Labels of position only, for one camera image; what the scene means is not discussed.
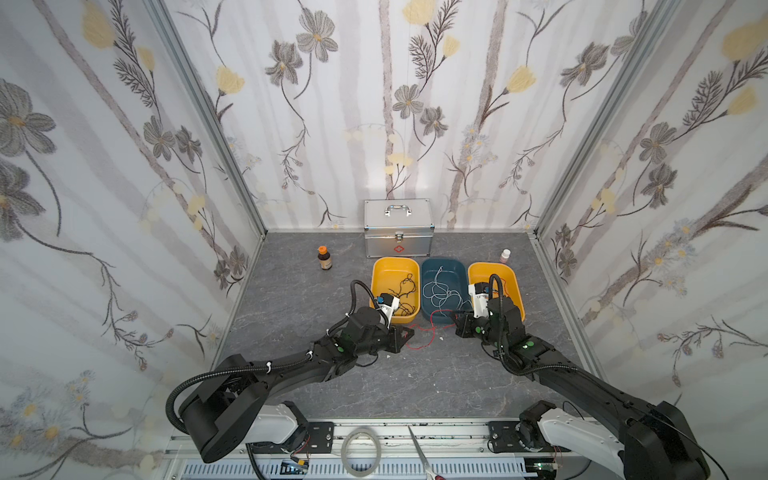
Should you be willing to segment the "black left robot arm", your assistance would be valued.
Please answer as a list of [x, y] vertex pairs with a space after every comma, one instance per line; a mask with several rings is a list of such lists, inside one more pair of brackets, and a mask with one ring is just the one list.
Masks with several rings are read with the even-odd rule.
[[234, 354], [171, 390], [166, 417], [191, 438], [204, 462], [216, 462], [242, 444], [292, 442], [306, 421], [293, 403], [272, 407], [270, 398], [362, 367], [362, 355], [398, 354], [414, 336], [413, 329], [393, 323], [364, 282], [353, 280], [350, 295], [345, 316], [307, 350], [262, 361]]

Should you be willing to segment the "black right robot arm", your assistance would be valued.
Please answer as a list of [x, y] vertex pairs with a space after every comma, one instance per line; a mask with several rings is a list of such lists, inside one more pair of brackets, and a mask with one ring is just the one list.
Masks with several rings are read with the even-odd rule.
[[662, 401], [653, 405], [577, 366], [549, 342], [528, 333], [519, 307], [501, 278], [468, 287], [472, 310], [455, 314], [456, 333], [493, 348], [511, 375], [563, 396], [586, 419], [540, 401], [519, 416], [527, 449], [563, 447], [623, 479], [707, 479], [715, 459], [696, 441], [684, 414]]

